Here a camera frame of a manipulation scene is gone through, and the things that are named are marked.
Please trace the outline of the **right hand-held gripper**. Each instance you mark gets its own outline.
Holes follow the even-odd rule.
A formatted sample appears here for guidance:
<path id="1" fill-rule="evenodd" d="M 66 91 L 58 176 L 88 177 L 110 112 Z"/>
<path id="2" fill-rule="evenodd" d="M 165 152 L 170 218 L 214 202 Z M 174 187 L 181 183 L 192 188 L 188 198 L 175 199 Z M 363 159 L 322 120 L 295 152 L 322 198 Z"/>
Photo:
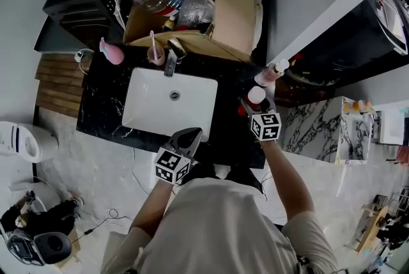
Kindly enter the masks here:
<path id="1" fill-rule="evenodd" d="M 255 112 L 246 99 L 240 99 L 240 115 L 248 115 L 249 129 L 258 141 L 275 141 L 281 132 L 281 117 L 275 109 L 274 101 L 265 98 L 261 111 Z"/>

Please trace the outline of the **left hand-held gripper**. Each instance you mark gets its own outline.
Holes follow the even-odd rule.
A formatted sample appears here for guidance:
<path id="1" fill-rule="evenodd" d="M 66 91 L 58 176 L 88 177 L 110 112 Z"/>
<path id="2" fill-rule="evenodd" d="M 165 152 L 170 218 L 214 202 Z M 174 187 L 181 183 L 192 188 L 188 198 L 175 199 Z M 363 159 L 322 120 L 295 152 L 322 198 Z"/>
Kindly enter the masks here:
<path id="1" fill-rule="evenodd" d="M 181 181 L 190 171 L 194 162 L 203 130 L 200 127 L 186 128 L 172 135 L 169 143 L 160 147 L 155 161 L 155 175 L 172 185 Z"/>

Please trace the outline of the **red bottle with white cap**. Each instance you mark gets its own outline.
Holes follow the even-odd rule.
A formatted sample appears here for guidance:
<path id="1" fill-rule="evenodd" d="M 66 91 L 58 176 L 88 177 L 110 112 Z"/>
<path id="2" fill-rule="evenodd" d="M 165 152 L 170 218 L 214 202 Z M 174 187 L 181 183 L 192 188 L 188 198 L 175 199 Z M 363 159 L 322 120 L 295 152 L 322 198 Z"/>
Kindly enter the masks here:
<path id="1" fill-rule="evenodd" d="M 252 114 L 261 114 L 261 102 L 266 98 L 265 90 L 259 86 L 254 86 L 249 90 L 249 92 L 245 95 L 245 97 L 241 97 L 246 99 L 247 103 L 252 108 Z"/>

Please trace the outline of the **person's right forearm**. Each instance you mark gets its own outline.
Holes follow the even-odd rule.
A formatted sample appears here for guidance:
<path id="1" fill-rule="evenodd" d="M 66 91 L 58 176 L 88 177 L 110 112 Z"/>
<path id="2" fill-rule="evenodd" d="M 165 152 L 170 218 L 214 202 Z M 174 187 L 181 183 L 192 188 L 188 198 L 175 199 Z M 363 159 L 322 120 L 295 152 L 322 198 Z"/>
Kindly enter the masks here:
<path id="1" fill-rule="evenodd" d="M 287 219 L 300 213 L 314 211 L 312 197 L 294 166 L 274 141 L 261 141 L 277 193 L 284 206 Z"/>

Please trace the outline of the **person's left forearm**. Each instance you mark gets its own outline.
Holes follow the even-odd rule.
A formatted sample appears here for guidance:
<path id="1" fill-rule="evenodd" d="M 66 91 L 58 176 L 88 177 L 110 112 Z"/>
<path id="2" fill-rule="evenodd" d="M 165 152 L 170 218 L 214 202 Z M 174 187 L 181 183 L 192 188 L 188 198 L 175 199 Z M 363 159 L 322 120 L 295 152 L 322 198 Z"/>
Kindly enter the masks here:
<path id="1" fill-rule="evenodd" d="M 152 238 L 164 217 L 172 193 L 172 184 L 161 179 L 158 180 L 132 221 L 128 231 L 130 232 L 133 228 L 137 227 Z"/>

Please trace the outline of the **pink pump bottle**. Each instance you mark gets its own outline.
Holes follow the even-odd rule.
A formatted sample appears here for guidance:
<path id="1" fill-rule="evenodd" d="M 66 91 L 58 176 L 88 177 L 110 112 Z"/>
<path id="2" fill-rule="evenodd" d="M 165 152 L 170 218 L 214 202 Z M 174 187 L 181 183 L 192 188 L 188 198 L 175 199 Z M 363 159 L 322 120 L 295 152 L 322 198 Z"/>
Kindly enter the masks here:
<path id="1" fill-rule="evenodd" d="M 267 87 L 282 77 L 287 68 L 289 68 L 289 61 L 282 59 L 276 64 L 269 64 L 254 77 L 254 80 L 259 86 Z"/>

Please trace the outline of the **pink soap dispenser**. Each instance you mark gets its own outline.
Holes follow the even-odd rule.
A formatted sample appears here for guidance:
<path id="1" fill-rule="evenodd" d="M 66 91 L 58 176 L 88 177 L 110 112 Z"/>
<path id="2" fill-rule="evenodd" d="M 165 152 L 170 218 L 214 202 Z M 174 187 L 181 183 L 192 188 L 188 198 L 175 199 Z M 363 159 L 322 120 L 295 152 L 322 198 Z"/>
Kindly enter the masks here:
<path id="1" fill-rule="evenodd" d="M 104 54 L 106 59 L 114 65 L 121 64 L 125 58 L 123 51 L 119 47 L 111 43 L 107 43 L 103 37 L 100 39 L 99 49 L 100 52 Z"/>

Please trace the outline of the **person's black left shoe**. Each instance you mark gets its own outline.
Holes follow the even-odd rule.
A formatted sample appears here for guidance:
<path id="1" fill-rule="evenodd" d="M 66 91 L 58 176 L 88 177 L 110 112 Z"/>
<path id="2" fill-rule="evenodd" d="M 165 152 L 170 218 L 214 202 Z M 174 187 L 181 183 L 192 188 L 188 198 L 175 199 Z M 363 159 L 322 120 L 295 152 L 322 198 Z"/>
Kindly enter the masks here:
<path id="1" fill-rule="evenodd" d="M 195 166 L 193 166 L 189 174 L 192 176 L 193 179 L 196 178 L 219 179 L 218 175 L 216 175 L 214 164 L 196 164 Z"/>

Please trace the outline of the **person's black shoe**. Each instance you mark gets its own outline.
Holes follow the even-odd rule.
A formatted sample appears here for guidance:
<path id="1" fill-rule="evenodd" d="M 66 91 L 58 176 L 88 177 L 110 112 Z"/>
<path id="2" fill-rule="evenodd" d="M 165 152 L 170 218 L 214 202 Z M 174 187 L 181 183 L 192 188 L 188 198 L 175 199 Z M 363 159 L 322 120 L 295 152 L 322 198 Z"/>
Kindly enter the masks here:
<path id="1" fill-rule="evenodd" d="M 226 180 L 233 181 L 241 185 L 252 186 L 259 192 L 263 193 L 261 182 L 255 177 L 253 172 L 248 167 L 233 166 L 225 177 Z"/>
<path id="2" fill-rule="evenodd" d="M 196 178 L 219 179 L 218 175 L 216 175 L 214 164 L 196 164 L 195 166 L 193 166 L 189 174 L 192 176 L 193 179 Z"/>

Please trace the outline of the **white sink basin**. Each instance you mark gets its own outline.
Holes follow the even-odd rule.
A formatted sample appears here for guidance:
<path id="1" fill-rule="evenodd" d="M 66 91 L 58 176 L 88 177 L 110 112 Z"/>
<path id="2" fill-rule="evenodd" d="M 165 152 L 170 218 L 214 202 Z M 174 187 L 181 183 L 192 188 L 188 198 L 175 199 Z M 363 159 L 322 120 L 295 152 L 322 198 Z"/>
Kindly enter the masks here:
<path id="1" fill-rule="evenodd" d="M 202 142 L 210 136 L 218 82 L 213 79 L 134 68 L 130 78 L 122 125 L 159 135 L 199 127 Z"/>

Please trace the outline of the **marble pattern cabinet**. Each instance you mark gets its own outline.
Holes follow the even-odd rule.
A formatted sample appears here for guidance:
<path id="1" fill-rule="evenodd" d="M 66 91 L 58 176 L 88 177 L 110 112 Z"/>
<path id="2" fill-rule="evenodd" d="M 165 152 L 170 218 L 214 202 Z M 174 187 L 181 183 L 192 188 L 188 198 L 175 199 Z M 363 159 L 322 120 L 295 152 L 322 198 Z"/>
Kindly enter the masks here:
<path id="1" fill-rule="evenodd" d="M 337 165 L 366 164 L 375 111 L 365 102 L 339 96 L 291 108 L 282 149 Z"/>

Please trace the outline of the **person's black right shoe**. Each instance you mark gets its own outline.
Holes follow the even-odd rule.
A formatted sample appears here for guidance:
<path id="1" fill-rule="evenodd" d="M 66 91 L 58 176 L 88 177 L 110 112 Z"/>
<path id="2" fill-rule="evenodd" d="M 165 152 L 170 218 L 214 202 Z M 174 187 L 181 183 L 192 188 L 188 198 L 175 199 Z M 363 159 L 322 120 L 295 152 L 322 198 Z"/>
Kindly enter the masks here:
<path id="1" fill-rule="evenodd" d="M 248 167 L 233 166 L 225 177 L 226 180 L 233 181 L 241 185 L 252 186 L 259 192 L 263 193 L 261 182 L 255 177 L 253 172 Z"/>

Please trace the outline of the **chrome faucet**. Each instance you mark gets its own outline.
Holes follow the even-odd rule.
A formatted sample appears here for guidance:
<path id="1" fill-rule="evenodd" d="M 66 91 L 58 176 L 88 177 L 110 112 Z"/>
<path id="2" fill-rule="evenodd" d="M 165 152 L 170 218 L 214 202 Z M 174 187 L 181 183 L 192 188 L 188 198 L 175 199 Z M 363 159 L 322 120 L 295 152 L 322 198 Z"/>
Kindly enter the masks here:
<path id="1" fill-rule="evenodd" d="M 169 53 L 164 68 L 164 75 L 166 77 L 172 77 L 176 65 L 181 63 L 181 60 L 187 55 L 187 52 L 177 38 L 170 38 L 167 41 L 167 44 L 169 47 Z"/>

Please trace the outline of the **pink cup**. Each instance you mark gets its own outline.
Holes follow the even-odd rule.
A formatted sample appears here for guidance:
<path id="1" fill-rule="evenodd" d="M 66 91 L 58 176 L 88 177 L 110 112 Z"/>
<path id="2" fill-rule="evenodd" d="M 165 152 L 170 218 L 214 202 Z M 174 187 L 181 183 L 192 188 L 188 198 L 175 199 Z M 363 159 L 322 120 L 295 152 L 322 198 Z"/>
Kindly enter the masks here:
<path id="1" fill-rule="evenodd" d="M 161 45 L 150 47 L 147 51 L 148 61 L 156 66 L 162 66 L 165 63 L 166 55 Z"/>

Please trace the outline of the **person's white shirt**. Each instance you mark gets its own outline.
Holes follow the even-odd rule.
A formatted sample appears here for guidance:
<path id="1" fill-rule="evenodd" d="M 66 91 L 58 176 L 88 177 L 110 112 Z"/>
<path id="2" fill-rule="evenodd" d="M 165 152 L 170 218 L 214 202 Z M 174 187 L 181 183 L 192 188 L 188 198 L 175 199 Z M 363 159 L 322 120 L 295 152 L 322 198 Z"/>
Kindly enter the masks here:
<path id="1" fill-rule="evenodd" d="M 153 236 L 135 227 L 112 245 L 101 274 L 332 274 L 337 261 L 311 211 L 279 229 L 258 209 L 251 186 L 188 182 Z"/>

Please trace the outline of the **black marble vanity table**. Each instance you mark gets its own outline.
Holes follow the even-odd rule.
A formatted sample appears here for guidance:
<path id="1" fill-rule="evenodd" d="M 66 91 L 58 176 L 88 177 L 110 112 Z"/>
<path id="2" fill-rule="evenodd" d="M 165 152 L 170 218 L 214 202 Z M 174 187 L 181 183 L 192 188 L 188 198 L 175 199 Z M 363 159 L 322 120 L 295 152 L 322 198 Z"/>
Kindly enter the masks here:
<path id="1" fill-rule="evenodd" d="M 122 122 L 125 100 L 134 68 L 153 69 L 145 47 L 121 46 L 125 59 L 113 65 L 97 52 L 84 79 L 77 130 L 107 141 L 156 152 L 165 135 L 125 128 Z M 201 54 L 188 54 L 175 72 L 214 79 L 218 83 L 210 138 L 195 154 L 198 161 L 217 165 L 242 165 L 263 169 L 265 156 L 249 129 L 247 118 L 239 115 L 239 98 L 247 94 L 260 68 L 247 63 Z"/>

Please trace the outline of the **pink toothbrush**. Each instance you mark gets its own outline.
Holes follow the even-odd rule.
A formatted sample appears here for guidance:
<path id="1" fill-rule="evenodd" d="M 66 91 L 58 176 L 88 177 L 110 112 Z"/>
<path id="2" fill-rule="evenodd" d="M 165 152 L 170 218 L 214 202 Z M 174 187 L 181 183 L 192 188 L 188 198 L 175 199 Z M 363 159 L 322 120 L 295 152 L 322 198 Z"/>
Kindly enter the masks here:
<path id="1" fill-rule="evenodd" d="M 154 59 L 157 61 L 158 60 L 158 54 L 157 54 L 157 49 L 156 49 L 156 45 L 155 45 L 155 33 L 154 33 L 153 30 L 150 31 L 150 38 L 151 38 L 151 41 L 152 41 Z"/>

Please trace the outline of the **large black machine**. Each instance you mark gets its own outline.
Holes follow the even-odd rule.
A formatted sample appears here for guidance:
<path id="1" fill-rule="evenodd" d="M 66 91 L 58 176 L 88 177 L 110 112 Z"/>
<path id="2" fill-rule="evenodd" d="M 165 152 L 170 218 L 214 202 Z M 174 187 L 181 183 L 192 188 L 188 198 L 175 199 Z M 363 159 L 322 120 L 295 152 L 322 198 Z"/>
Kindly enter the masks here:
<path id="1" fill-rule="evenodd" d="M 304 88 L 333 86 L 387 55 L 409 55 L 409 11 L 399 0 L 363 0 L 295 54 L 285 75 Z"/>

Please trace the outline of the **white side cabinet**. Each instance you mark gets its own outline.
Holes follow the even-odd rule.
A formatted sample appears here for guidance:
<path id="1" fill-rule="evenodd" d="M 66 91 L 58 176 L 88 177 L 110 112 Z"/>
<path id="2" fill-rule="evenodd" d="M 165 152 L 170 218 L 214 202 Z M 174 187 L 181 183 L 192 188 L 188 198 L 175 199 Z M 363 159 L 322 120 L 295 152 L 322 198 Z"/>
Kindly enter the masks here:
<path id="1" fill-rule="evenodd" d="M 380 111 L 379 143 L 402 145 L 405 132 L 405 115 L 397 109 Z"/>

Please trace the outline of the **wooden step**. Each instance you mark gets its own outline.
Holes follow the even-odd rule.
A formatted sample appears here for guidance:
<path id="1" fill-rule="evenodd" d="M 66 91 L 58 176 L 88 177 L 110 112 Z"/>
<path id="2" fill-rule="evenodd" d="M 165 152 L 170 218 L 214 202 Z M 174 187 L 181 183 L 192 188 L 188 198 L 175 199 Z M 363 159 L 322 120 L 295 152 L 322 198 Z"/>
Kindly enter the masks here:
<path id="1" fill-rule="evenodd" d="M 42 54 L 35 79 L 39 81 L 36 105 L 77 118 L 83 92 L 84 72 L 91 61 L 78 63 L 72 54 Z"/>

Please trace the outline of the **small cardboard box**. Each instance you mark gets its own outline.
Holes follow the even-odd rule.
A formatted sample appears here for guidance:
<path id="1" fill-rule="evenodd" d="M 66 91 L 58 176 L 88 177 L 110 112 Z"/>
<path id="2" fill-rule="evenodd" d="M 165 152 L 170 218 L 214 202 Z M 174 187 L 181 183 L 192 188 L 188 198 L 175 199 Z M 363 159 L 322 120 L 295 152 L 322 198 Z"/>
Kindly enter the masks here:
<path id="1" fill-rule="evenodd" d="M 80 246 L 79 242 L 77 241 L 78 235 L 77 235 L 77 230 L 76 230 L 75 227 L 72 229 L 72 231 L 68 235 L 68 239 L 71 242 L 72 251 L 71 251 L 71 254 L 68 256 L 68 258 L 64 259 L 61 262 L 58 262 L 57 264 L 55 264 L 55 267 L 58 268 L 59 270 L 61 270 L 63 268 L 63 266 L 68 261 L 70 261 L 71 258 L 74 258 L 79 253 L 79 251 L 81 250 L 81 246 Z"/>

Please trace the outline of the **white toilet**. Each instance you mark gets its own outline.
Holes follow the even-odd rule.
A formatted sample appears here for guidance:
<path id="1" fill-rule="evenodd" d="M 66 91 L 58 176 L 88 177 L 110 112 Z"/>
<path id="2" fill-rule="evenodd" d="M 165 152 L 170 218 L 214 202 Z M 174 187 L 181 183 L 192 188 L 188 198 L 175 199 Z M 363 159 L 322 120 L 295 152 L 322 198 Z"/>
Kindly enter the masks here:
<path id="1" fill-rule="evenodd" d="M 0 156 L 17 155 L 40 163 L 58 153 L 58 140 L 39 126 L 0 121 Z"/>

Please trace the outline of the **grey platform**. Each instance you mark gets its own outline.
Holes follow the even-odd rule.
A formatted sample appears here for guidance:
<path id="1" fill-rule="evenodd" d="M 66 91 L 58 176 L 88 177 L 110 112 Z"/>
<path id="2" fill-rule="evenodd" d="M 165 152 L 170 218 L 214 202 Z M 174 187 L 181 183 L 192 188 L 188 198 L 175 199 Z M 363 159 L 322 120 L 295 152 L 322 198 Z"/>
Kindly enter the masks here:
<path id="1" fill-rule="evenodd" d="M 38 35 L 34 50 L 41 54 L 75 54 L 78 50 L 86 48 L 65 29 L 47 17 Z"/>

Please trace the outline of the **black round appliance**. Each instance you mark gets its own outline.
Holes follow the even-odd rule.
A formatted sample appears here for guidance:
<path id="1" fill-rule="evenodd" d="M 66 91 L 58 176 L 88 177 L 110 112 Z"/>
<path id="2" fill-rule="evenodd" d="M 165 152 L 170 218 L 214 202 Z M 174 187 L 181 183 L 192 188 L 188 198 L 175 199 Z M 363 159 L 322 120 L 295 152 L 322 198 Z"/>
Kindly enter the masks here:
<path id="1" fill-rule="evenodd" d="M 45 264 L 56 264 L 72 253 L 72 244 L 62 232 L 47 232 L 34 237 L 34 244 Z"/>

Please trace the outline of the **grey black appliance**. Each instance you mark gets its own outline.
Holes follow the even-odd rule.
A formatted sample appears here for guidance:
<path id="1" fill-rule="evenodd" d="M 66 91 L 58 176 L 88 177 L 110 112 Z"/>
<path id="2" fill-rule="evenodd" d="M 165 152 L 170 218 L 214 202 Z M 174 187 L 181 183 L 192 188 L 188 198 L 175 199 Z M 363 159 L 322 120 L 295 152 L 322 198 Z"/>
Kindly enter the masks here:
<path id="1" fill-rule="evenodd" d="M 6 241 L 9 252 L 22 264 L 43 266 L 34 241 L 23 233 L 12 234 Z"/>

